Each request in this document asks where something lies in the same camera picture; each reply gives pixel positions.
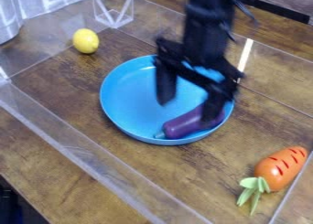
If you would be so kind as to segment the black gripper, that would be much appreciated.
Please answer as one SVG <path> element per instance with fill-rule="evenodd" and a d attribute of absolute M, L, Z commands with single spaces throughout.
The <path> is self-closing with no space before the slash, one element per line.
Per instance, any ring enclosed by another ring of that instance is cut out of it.
<path fill-rule="evenodd" d="M 202 121 L 212 121 L 219 116 L 224 103 L 235 98 L 236 81 L 244 77 L 243 72 L 226 58 L 218 58 L 211 64 L 189 61 L 183 55 L 181 44 L 163 37 L 157 37 L 155 43 L 152 64 L 156 68 L 157 103 L 165 105 L 175 98 L 177 78 L 181 78 L 207 92 Z"/>

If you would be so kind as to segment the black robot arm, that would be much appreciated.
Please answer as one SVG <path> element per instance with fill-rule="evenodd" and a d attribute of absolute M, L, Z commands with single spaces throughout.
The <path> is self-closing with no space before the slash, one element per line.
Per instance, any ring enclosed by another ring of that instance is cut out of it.
<path fill-rule="evenodd" d="M 153 58 L 156 100 L 167 104 L 176 95 L 176 80 L 183 78 L 207 92 L 202 121 L 214 120 L 223 104 L 236 92 L 236 81 L 244 74 L 224 58 L 231 35 L 235 10 L 247 16 L 243 0 L 188 0 L 180 42 L 163 37 L 155 39 Z"/>

